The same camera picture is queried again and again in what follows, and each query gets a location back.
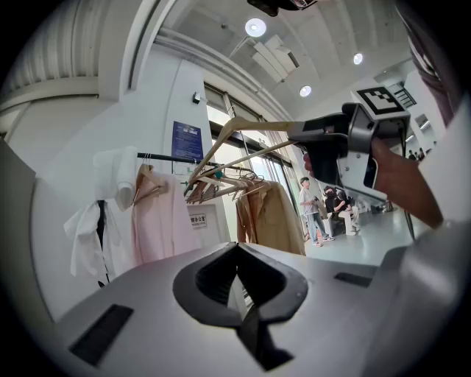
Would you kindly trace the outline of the light wooden hanger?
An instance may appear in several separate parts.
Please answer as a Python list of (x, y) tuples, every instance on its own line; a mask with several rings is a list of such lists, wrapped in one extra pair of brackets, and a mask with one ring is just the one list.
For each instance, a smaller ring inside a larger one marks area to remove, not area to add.
[(262, 149), (258, 152), (252, 153), (250, 155), (244, 156), (239, 158), (238, 160), (231, 161), (225, 165), (218, 166), (212, 171), (207, 171), (206, 173), (201, 173), (203, 168), (208, 165), (210, 159), (215, 155), (216, 151), (221, 147), (222, 144), (226, 142), (226, 140), (236, 131), (244, 131), (244, 130), (254, 130), (254, 131), (279, 131), (279, 132), (288, 132), (294, 130), (297, 126), (302, 126), (303, 122), (300, 121), (272, 121), (272, 122), (252, 122), (247, 121), (241, 117), (235, 117), (229, 120), (223, 127), (221, 132), (219, 133), (218, 138), (216, 139), (215, 144), (210, 148), (209, 152), (205, 154), (204, 158), (199, 162), (196, 166), (195, 170), (193, 171), (192, 175), (188, 179), (187, 186), (184, 191), (184, 195), (186, 195), (192, 185), (200, 178), (208, 177), (209, 175), (215, 174), (216, 172), (220, 172), (221, 170), (228, 169), (233, 167), (234, 165), (248, 161), (251, 158), (258, 157), (265, 155), (267, 153), (273, 152), (283, 147), (287, 147), (296, 143), (296, 141), (284, 141), (280, 144), (275, 144), (272, 147), (267, 147)]

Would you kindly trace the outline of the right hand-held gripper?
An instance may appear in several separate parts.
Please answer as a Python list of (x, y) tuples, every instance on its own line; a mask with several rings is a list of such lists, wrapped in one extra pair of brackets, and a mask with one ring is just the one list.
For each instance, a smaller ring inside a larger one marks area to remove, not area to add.
[(319, 182), (345, 190), (373, 190), (378, 165), (372, 140), (379, 138), (388, 147), (403, 143), (411, 116), (385, 86), (355, 90), (353, 99), (340, 113), (296, 122), (287, 136), (306, 150)]

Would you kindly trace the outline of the person's right forearm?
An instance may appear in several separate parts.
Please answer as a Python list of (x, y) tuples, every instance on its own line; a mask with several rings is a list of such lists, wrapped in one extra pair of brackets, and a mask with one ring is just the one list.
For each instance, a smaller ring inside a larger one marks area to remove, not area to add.
[(431, 228), (471, 222), (471, 95), (464, 96), (445, 135), (418, 165), (419, 183), (408, 212)]

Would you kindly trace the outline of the blue wall poster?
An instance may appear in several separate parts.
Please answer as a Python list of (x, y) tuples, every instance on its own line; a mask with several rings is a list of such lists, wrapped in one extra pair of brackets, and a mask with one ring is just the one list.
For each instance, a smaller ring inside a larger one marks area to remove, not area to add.
[(202, 135), (198, 127), (173, 123), (171, 156), (200, 161), (203, 159)]

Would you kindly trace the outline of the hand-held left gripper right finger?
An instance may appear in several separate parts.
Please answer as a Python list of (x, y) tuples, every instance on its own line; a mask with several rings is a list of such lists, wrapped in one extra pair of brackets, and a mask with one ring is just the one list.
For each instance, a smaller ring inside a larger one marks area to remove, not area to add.
[(237, 276), (252, 299), (252, 306), (237, 329), (238, 338), (264, 370), (294, 357), (272, 340), (269, 326), (290, 320), (307, 297), (304, 276), (247, 245), (239, 245)]

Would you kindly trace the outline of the white bench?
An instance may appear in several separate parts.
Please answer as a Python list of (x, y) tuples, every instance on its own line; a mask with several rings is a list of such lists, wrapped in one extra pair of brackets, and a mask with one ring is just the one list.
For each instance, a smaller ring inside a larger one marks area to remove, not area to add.
[(340, 236), (346, 233), (346, 225), (344, 219), (338, 214), (330, 214), (327, 219), (329, 230), (327, 231), (332, 237)]

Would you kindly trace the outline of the tan coat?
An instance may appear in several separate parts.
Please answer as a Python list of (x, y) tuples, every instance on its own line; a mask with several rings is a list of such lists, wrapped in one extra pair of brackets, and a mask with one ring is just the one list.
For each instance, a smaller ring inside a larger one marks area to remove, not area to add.
[(278, 182), (259, 181), (235, 201), (237, 241), (305, 255), (300, 219)]

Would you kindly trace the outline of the white shirt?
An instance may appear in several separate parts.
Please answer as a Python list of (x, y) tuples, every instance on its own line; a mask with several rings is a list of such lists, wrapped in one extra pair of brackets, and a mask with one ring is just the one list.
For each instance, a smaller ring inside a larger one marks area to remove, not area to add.
[(79, 209), (63, 226), (72, 241), (70, 272), (73, 276), (90, 277), (103, 287), (131, 267), (130, 252), (122, 241), (110, 202), (122, 212), (132, 205), (137, 159), (135, 147), (94, 155), (95, 200)]

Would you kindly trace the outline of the black clothes rack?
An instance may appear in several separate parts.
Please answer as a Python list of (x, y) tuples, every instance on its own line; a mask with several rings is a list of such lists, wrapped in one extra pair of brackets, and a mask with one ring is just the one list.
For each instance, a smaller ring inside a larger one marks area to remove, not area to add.
[[(152, 154), (152, 153), (143, 153), (143, 152), (138, 152), (137, 154), (138, 158), (141, 159), (148, 159), (148, 160), (156, 160), (156, 161), (171, 161), (171, 162), (178, 162), (178, 163), (189, 163), (193, 165), (198, 165), (201, 161), (191, 159), (191, 158), (178, 158), (178, 157), (172, 157), (172, 156), (167, 156), (167, 155), (159, 155), (159, 154)], [(211, 166), (213, 170), (216, 169), (216, 167), (222, 167), (221, 164), (213, 163), (213, 162), (207, 162), (206, 166)], [(224, 169), (232, 169), (236, 171), (241, 171), (241, 172), (253, 172), (251, 169), (247, 169), (244, 167), (239, 167), (239, 166), (230, 166), (223, 168)]]

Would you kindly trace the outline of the white ceiling air conditioner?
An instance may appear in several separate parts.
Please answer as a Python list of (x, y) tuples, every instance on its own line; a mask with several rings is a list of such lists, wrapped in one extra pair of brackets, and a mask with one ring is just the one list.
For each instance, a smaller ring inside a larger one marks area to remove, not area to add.
[(284, 82), (289, 74), (300, 65), (292, 50), (284, 46), (278, 35), (267, 42), (254, 45), (252, 59), (277, 83)]

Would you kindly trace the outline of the wooden hanger with pink shirt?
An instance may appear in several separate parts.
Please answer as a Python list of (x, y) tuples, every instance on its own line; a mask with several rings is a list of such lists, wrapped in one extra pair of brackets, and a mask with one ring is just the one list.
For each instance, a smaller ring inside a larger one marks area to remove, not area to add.
[[(144, 155), (144, 162), (141, 164), (138, 170), (138, 174), (135, 181), (135, 197), (133, 205), (137, 205), (140, 201), (152, 196), (153, 194), (162, 194), (168, 191), (169, 185), (165, 178), (157, 177), (153, 173), (153, 165), (146, 163), (145, 161), (150, 159), (149, 154)], [(143, 190), (143, 184), (150, 182), (152, 187), (145, 191)]]

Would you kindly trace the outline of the black head-mounted device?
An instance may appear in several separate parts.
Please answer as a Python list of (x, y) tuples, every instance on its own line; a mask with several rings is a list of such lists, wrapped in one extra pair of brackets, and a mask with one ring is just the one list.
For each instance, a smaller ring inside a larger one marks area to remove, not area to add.
[(279, 10), (302, 11), (315, 4), (319, 0), (247, 0), (247, 3), (271, 17), (278, 15)]

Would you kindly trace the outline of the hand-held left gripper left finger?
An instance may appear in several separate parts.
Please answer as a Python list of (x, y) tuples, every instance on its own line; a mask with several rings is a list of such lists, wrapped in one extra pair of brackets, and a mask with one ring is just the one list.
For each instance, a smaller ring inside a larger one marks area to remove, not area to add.
[(188, 262), (173, 280), (173, 294), (181, 308), (203, 325), (240, 328), (242, 316), (229, 306), (245, 244), (229, 242), (188, 253)]

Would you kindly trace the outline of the person's right hand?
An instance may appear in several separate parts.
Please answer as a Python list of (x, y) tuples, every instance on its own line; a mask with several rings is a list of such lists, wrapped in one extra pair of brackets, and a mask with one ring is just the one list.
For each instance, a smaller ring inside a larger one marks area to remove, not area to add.
[(397, 202), (406, 198), (420, 176), (417, 162), (393, 153), (379, 138), (372, 140), (372, 157), (378, 165), (374, 189)]

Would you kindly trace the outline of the bunch of empty wooden hangers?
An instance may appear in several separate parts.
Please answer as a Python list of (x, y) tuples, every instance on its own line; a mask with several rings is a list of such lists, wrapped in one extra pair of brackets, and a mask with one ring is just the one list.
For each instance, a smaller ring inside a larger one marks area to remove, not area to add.
[(236, 201), (253, 194), (265, 194), (272, 188), (269, 181), (255, 172), (233, 170), (235, 174), (231, 175), (227, 174), (226, 170), (222, 170), (224, 177), (221, 179), (216, 179), (214, 174), (198, 179), (192, 185), (185, 201), (190, 205), (199, 205), (224, 196)]

